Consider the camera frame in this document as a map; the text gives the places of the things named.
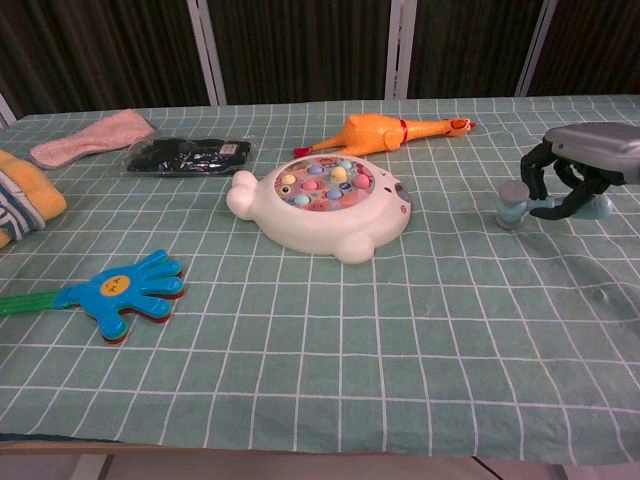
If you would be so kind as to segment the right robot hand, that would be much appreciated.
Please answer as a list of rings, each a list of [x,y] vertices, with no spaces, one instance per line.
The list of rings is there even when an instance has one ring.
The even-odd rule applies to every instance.
[[[570,188],[558,205],[548,206],[544,169],[551,165]],[[639,183],[639,128],[616,122],[586,122],[549,129],[520,162],[529,198],[540,204],[530,215],[561,220],[576,214],[610,186]]]

